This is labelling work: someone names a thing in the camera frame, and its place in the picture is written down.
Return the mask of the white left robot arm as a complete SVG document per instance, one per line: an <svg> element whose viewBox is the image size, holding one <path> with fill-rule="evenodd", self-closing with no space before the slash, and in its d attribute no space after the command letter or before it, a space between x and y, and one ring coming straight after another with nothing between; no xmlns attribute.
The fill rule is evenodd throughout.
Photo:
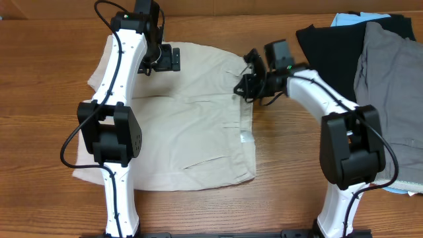
<svg viewBox="0 0 423 238"><path fill-rule="evenodd" d="M180 50L163 43L165 16L119 12L100 87L77 109L79 131L104 181L108 221L104 237L139 237L131 160L141 151L141 127L131 108L138 74L180 71Z"/></svg>

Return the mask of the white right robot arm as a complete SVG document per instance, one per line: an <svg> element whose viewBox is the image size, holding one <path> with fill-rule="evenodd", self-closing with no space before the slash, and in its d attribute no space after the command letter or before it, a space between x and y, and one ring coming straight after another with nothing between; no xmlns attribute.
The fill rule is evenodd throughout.
<svg viewBox="0 0 423 238"><path fill-rule="evenodd" d="M256 50L243 59L251 72L241 72L235 94L247 102L285 94L321 126L319 163L328 181L323 209L311 229L285 230L281 236L371 237L371 231L352 224L364 189L385 167L376 109L345 99L305 64L267 70Z"/></svg>

